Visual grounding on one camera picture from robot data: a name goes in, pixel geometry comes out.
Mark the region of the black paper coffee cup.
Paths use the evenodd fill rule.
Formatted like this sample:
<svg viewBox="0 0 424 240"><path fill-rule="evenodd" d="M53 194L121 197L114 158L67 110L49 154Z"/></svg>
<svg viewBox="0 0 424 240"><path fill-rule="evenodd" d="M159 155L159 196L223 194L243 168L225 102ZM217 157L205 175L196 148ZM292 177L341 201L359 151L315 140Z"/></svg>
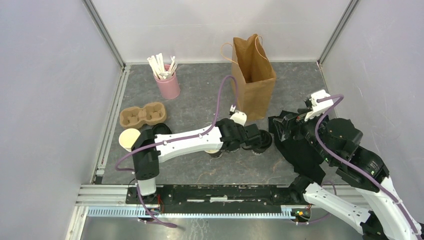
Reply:
<svg viewBox="0 0 424 240"><path fill-rule="evenodd" d="M206 150L205 151L211 158L218 159L223 155L222 150Z"/></svg>
<svg viewBox="0 0 424 240"><path fill-rule="evenodd" d="M268 150L268 148L252 148L251 151L255 154L255 155L261 155L264 152L266 152Z"/></svg>

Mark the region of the black plastic cup lid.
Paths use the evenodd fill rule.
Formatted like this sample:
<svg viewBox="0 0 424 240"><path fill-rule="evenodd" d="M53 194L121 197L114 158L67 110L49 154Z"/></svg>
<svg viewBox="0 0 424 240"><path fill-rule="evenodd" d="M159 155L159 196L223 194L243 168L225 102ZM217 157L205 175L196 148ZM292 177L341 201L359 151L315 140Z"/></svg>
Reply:
<svg viewBox="0 0 424 240"><path fill-rule="evenodd" d="M270 148L273 143L272 135L264 129L260 129L259 132L261 137L261 145L259 148Z"/></svg>

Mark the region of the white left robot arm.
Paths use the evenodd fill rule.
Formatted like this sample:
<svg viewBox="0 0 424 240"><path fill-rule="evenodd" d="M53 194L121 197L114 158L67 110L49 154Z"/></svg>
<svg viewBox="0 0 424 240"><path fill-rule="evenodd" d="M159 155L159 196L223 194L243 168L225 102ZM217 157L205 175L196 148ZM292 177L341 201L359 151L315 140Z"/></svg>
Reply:
<svg viewBox="0 0 424 240"><path fill-rule="evenodd" d="M243 126L223 118L215 124L176 134L141 133L131 147L138 197L145 204L157 198L156 177L160 164L183 155L204 151L235 151L242 146L256 147L262 143L256 124Z"/></svg>

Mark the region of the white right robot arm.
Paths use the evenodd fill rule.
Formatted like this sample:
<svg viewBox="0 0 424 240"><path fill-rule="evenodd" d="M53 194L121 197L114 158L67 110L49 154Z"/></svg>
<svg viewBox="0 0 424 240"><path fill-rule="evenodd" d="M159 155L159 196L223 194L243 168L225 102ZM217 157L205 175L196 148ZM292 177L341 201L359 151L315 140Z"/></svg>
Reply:
<svg viewBox="0 0 424 240"><path fill-rule="evenodd" d="M421 240L416 221L397 194L383 159L360 145L363 133L349 119L282 111L268 119L274 144L298 173L289 189L295 204L318 206L354 228L365 240ZM360 193L368 208L350 203L322 187L322 163Z"/></svg>

